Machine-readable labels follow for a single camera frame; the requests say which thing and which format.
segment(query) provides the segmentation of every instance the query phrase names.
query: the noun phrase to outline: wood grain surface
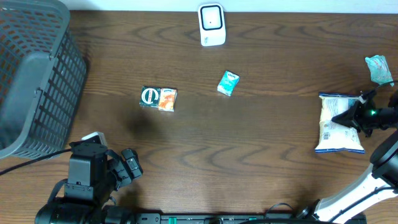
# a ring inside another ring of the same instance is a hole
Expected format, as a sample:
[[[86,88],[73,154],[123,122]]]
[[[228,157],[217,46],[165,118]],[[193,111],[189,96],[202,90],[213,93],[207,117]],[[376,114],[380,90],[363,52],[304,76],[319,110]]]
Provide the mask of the wood grain surface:
[[[144,176],[113,193],[119,205],[164,213],[262,213],[337,193],[369,165],[393,130],[360,134],[365,155],[315,154],[319,91],[358,94],[365,57],[385,55],[398,78],[398,15],[226,13],[227,40],[200,45],[196,13],[72,12],[70,27],[91,70],[70,141],[93,131],[117,152],[135,149]],[[233,96],[216,91],[225,70]],[[178,89],[175,112],[140,108],[142,86]],[[386,106],[394,88],[379,91]],[[0,178],[0,223],[33,223],[68,159]],[[0,169],[25,160],[9,157]],[[398,199],[365,211],[396,223]]]

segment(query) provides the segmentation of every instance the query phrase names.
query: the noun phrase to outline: gray basket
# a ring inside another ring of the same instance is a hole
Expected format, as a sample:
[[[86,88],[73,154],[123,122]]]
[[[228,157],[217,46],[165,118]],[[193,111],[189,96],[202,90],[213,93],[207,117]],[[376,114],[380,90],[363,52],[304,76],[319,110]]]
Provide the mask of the gray basket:
[[[57,0],[0,0],[0,158],[63,149],[86,64]]]

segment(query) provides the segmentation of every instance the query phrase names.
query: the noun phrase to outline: teal snack packet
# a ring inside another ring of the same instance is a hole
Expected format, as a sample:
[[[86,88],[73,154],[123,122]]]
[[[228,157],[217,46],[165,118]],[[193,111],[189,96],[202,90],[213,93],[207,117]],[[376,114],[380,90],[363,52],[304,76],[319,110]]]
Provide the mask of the teal snack packet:
[[[143,86],[141,91],[141,98],[139,100],[140,106],[154,107],[159,106],[160,88]]]
[[[388,69],[388,64],[385,56],[375,55],[371,58],[366,57],[365,62],[367,63],[369,70],[371,71],[371,80],[379,85],[386,82],[391,82],[391,72]]]
[[[217,86],[217,91],[227,96],[231,96],[236,84],[239,82],[239,75],[230,71],[225,71],[223,78]]]

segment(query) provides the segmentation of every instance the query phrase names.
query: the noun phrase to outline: white wall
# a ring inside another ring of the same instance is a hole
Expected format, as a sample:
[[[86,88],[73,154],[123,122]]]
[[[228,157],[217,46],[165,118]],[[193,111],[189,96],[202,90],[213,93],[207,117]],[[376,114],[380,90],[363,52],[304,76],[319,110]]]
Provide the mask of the white wall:
[[[220,3],[226,12],[394,13],[398,0],[60,0],[71,10],[196,11]]]

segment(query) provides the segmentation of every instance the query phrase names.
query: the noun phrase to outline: white package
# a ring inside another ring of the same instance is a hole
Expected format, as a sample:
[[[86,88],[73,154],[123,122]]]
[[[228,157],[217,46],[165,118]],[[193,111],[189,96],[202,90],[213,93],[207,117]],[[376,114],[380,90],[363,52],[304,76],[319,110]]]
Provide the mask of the white package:
[[[364,154],[365,150],[361,146],[357,130],[331,121],[332,117],[353,106],[358,96],[320,93],[319,97],[322,99],[322,111],[319,121],[319,144],[315,152],[350,151]]]

